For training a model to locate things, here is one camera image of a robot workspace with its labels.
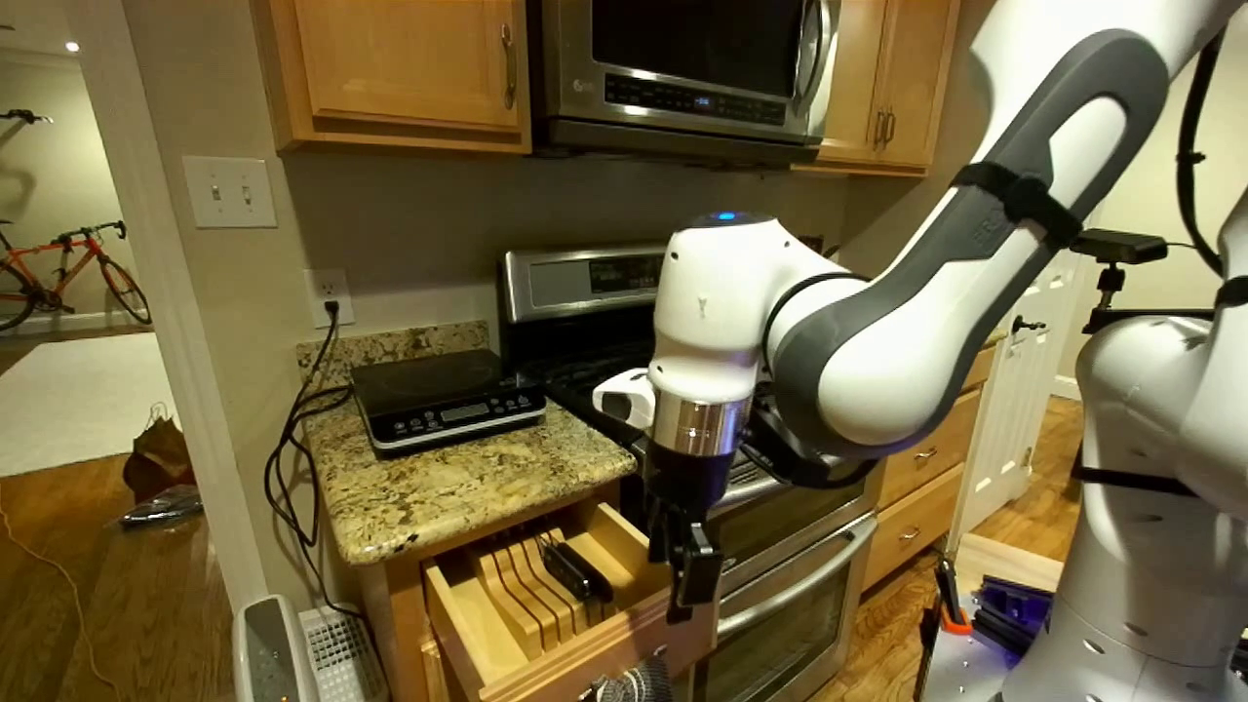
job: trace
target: granite countertop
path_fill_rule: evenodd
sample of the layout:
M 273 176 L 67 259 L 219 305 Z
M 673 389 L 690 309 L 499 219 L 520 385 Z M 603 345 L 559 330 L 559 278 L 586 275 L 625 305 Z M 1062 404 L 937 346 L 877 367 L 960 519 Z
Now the granite countertop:
M 473 340 L 418 336 L 412 350 L 352 346 L 338 363 L 382 363 L 419 350 L 477 346 Z M 322 510 L 343 562 L 370 566 L 397 556 L 438 556 L 544 505 L 588 495 L 635 474 L 635 456 L 544 404 L 536 427 L 379 461 L 356 404 L 310 418 L 308 445 L 319 467 Z

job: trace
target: electrical outlet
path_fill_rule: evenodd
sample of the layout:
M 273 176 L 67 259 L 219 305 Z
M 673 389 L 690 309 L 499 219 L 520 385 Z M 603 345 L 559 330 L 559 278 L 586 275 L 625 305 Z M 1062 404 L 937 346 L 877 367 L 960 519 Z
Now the electrical outlet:
M 263 162 L 182 155 L 195 227 L 278 227 Z
M 322 314 L 328 300 L 338 305 L 338 330 L 356 323 L 348 275 L 343 268 L 308 268 L 310 330 L 328 330 L 328 314 Z

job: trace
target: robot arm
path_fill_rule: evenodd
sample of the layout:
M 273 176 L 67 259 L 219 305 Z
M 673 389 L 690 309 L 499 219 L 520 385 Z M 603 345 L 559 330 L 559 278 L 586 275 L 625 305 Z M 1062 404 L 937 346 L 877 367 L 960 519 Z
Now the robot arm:
M 997 318 L 1138 153 L 1170 77 L 1235 6 L 997 0 L 973 45 L 989 77 L 984 150 L 868 284 L 777 224 L 670 237 L 648 474 L 651 551 L 673 566 L 673 612 L 715 596 L 700 519 L 726 488 L 759 367 L 783 427 L 825 466 L 920 443 Z

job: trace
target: door frame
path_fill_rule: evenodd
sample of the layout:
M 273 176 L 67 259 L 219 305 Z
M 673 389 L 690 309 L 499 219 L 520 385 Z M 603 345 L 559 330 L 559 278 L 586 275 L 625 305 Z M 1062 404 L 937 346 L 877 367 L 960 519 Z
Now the door frame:
M 153 298 L 163 375 L 188 427 L 201 519 L 230 608 L 263 592 L 254 515 L 235 467 L 235 439 L 200 318 L 182 227 L 170 203 L 153 107 L 130 37 L 123 0 L 57 0 L 76 40 L 76 68 L 102 131 L 115 203 L 133 231 L 133 262 Z

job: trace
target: black cable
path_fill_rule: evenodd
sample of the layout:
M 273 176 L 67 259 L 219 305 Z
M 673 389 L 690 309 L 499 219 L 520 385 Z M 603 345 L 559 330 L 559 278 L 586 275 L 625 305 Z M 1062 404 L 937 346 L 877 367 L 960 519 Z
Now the black cable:
M 1222 254 L 1203 244 L 1203 236 L 1197 227 L 1197 164 L 1203 162 L 1203 153 L 1197 153 L 1197 124 L 1201 124 L 1203 94 L 1207 94 L 1214 68 L 1218 68 L 1218 55 L 1222 55 L 1222 40 L 1224 40 L 1224 32 L 1218 32 L 1201 47 L 1194 86 L 1186 89 L 1186 109 L 1180 109 L 1180 124 L 1179 124 L 1179 170 L 1172 170 L 1180 227 L 1194 237 L 1194 249 L 1201 254 L 1201 262 L 1218 278 L 1224 278 Z
M 338 340 L 338 309 L 328 305 L 328 333 L 322 333 L 315 359 L 305 370 L 305 382 L 283 413 L 279 439 L 278 439 L 273 452 L 263 456 L 263 500 L 270 500 L 278 523 L 293 536 L 293 547 L 300 551 L 300 562 L 310 573 L 315 603 L 322 603 L 328 608 L 334 608 L 343 616 L 361 621 L 356 608 L 334 606 L 328 592 L 322 556 L 319 556 L 319 510 L 322 510 L 319 508 L 319 467 L 315 467 L 310 449 L 300 439 L 308 418 L 328 413 L 352 400 L 352 385 L 310 389 L 319 382 L 322 359 L 334 346 L 334 340 Z M 293 505 L 300 475 L 308 475 L 308 488 L 310 488 L 308 523 L 300 519 L 300 510 Z

